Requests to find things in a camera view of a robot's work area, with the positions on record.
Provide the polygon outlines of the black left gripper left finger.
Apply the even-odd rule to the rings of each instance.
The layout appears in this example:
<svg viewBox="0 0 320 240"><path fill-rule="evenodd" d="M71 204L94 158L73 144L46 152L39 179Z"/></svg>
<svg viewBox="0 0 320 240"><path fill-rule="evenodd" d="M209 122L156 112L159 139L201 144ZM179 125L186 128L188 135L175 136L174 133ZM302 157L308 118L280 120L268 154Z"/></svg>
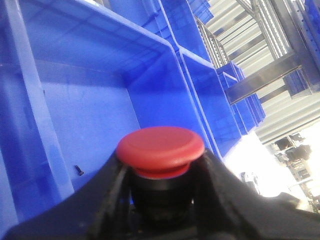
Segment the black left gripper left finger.
<svg viewBox="0 0 320 240"><path fill-rule="evenodd" d="M6 240L124 240L129 167L112 154L97 174L50 210L7 231Z"/></svg>

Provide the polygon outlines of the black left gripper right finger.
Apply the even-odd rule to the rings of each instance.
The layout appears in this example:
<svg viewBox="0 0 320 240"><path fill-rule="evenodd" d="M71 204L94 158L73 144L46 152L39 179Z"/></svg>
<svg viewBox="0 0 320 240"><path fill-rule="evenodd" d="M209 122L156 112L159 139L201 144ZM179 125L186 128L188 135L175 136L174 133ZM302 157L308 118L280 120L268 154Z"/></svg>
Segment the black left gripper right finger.
<svg viewBox="0 0 320 240"><path fill-rule="evenodd" d="M210 151L192 163L200 240L318 240L319 214L263 197L242 183Z"/></svg>

